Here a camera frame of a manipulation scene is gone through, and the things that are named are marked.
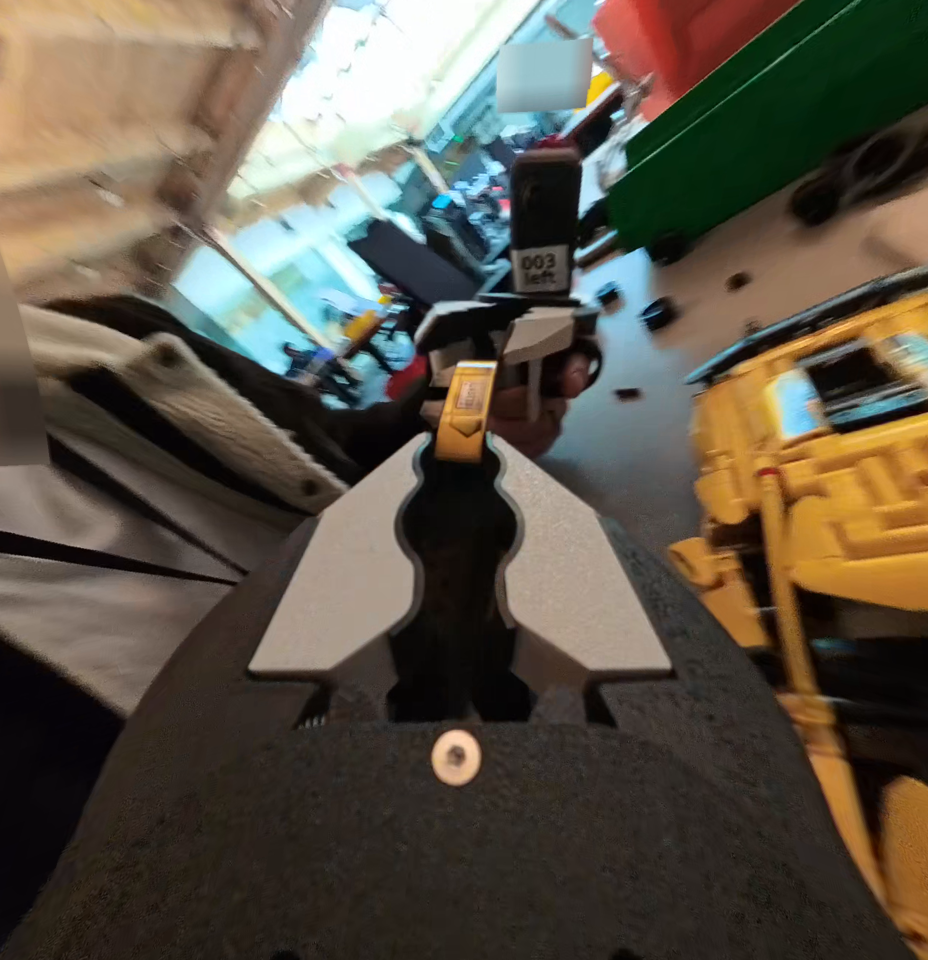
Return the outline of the yellow and black brick assembly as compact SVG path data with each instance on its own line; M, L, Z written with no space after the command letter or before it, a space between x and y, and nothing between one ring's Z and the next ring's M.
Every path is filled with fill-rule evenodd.
M464 361L455 366L433 441L436 461L480 464L496 374L496 361Z

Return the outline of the green plastic bin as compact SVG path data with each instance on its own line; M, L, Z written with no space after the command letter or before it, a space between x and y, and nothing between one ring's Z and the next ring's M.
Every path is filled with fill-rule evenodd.
M928 105L928 1L805 1L626 146L616 246L686 245Z

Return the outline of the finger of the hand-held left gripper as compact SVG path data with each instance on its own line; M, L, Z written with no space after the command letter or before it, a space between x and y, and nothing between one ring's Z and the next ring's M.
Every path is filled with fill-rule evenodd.
M543 361L595 334L591 307L532 307L509 324L503 342L503 365Z
M470 339L482 315L481 303L436 303L415 332L417 354L430 354Z

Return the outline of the red fabric bin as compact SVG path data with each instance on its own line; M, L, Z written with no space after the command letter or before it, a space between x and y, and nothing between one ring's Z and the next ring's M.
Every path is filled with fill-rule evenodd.
M636 80L652 75L639 108L651 122L795 5L606 1L596 5L591 25L615 67Z

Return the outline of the grey desk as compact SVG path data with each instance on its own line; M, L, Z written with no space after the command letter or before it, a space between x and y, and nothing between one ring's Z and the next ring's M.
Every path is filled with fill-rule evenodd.
M563 433L538 466L656 554L699 528L687 375L749 328L921 262L876 245L872 221L886 203L927 190L928 176L812 229L789 212L795 189L789 184L723 223L673 265L653 265L643 249L613 250L576 274L583 296L614 282L624 304L601 317L601 376L571 403ZM726 278L743 270L752 282L728 292ZM674 299L680 316L651 333L639 315L662 296ZM620 402L619 388L639 388L643 397Z

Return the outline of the yellow toy brick car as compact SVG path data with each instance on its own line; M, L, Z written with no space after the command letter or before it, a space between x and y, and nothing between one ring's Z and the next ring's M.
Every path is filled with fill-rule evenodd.
M928 958L928 266L752 327L686 383L703 516L671 562Z

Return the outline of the person's left forearm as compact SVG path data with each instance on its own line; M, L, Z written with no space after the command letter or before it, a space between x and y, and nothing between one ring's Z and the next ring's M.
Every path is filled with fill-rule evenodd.
M380 467L392 455L431 427L422 414L429 399L430 378L417 377L398 398L359 410L315 408L310 420L330 454L329 469L349 486Z

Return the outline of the white shirt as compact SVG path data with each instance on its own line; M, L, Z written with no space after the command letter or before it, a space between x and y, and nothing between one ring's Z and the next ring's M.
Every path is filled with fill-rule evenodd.
M0 636L118 714L299 518L67 432L0 466Z

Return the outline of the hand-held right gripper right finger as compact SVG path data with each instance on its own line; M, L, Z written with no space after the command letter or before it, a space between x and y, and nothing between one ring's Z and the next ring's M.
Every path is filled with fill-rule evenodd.
M586 720L604 685L670 679L673 663L599 514L503 438L494 490L516 521L495 588L528 720Z

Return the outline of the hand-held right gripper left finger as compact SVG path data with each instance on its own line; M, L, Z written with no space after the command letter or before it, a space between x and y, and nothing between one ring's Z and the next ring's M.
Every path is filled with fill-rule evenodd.
M398 683L391 641L422 603L422 562L402 522L430 440L410 439L324 510L250 659L251 677L358 693L387 716Z

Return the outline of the person's left hand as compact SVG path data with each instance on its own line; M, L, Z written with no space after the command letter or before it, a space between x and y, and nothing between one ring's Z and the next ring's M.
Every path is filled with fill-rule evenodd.
M523 364L496 369L487 430L531 460L551 450L563 431L570 402L591 384L593 352L563 351L544 359L539 385L529 390Z

